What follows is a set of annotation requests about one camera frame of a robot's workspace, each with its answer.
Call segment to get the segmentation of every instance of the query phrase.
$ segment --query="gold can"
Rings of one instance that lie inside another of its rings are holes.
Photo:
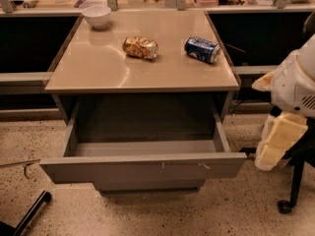
[[[128,36],[122,44],[123,50],[130,56],[155,59],[158,56],[156,41],[142,36]]]

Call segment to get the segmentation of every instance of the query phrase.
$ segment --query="caster wheel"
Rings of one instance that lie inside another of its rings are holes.
[[[279,201],[278,202],[278,211],[279,213],[291,213],[292,212],[292,206],[289,201]]]

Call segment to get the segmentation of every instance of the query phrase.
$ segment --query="white robot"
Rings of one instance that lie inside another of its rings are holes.
[[[315,118],[315,34],[252,88],[270,91],[282,111],[268,116],[256,150],[256,167],[271,170],[306,133],[308,118]]]

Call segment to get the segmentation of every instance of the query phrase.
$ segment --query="soda can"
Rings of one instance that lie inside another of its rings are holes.
[[[157,42],[142,36],[126,37],[122,48],[128,55],[138,58],[155,59],[158,56]]]
[[[185,51],[189,56],[212,64],[217,60],[221,49],[209,40],[191,36],[185,42]]]

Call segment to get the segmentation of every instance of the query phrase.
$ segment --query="open drawer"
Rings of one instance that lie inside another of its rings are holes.
[[[77,97],[60,157],[40,165],[56,184],[92,182],[106,194],[198,189],[235,177],[244,160],[210,92],[109,93]]]

